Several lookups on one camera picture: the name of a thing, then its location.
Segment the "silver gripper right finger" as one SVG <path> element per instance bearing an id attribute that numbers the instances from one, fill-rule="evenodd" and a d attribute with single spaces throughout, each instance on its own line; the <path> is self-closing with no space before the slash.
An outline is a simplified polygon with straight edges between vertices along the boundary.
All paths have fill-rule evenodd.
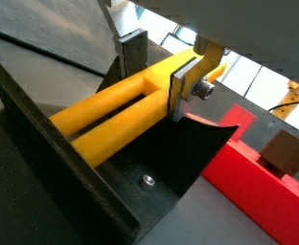
<path id="1" fill-rule="evenodd" d="M 191 56 L 169 75 L 167 115 L 175 122 L 186 116 L 191 99 L 199 97 L 207 100 L 212 94 L 214 84 L 208 81 L 208 73 L 219 67 L 224 47 L 198 35 L 194 52 L 199 57 Z"/>

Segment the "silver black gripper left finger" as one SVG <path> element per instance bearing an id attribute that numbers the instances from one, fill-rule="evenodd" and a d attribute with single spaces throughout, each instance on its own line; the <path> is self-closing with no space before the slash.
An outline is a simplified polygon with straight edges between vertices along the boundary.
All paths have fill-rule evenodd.
<path id="1" fill-rule="evenodd" d="M 140 28 L 133 2 L 129 0 L 97 0 L 97 2 L 113 34 L 121 77 L 127 78 L 147 67 L 148 33 Z"/>

